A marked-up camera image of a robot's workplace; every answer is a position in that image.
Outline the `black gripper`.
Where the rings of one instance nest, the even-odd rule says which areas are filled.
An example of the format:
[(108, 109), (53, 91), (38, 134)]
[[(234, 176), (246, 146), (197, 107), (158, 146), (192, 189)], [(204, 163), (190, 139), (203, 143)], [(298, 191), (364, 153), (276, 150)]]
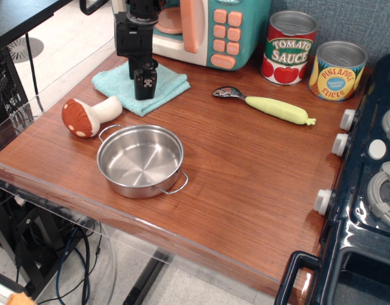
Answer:
[(138, 18), (130, 12), (115, 14), (116, 53), (128, 58), (137, 100), (155, 95), (157, 64), (152, 58), (152, 37), (157, 21), (157, 17)]

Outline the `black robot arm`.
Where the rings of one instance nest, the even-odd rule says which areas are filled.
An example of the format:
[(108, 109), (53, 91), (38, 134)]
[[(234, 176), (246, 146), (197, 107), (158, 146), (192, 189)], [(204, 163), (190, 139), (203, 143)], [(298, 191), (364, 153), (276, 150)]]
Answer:
[(164, 1), (127, 1), (115, 14), (116, 53), (128, 58), (137, 100), (152, 99), (158, 82), (158, 61), (152, 56), (153, 29)]

